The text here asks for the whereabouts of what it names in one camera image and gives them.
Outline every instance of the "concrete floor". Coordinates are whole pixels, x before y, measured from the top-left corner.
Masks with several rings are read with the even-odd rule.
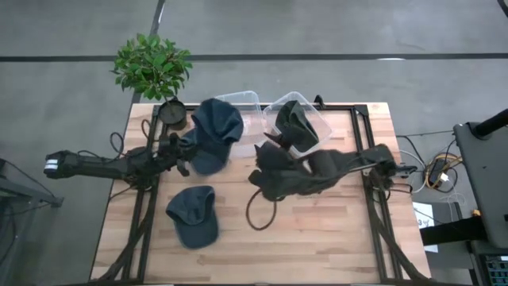
[[[0,56],[113,55],[127,38],[150,30],[155,8],[156,0],[4,0]],[[507,27],[494,0],[167,0],[159,34],[194,54],[460,53],[506,52]],[[48,180],[42,168],[44,156],[61,149],[114,155],[109,135],[124,131],[132,93],[114,85],[112,66],[0,63],[0,157],[65,197],[60,209],[37,212],[13,284],[88,278],[111,180]],[[389,102],[396,132],[420,133],[506,108],[507,68],[508,60],[196,63],[181,99],[253,90],[265,102],[289,91],[327,102]],[[450,134],[414,138],[424,158],[451,140]],[[460,176],[468,215],[475,201],[463,169]],[[428,190],[414,196],[440,198]],[[458,282],[455,273],[433,269],[438,280]]]

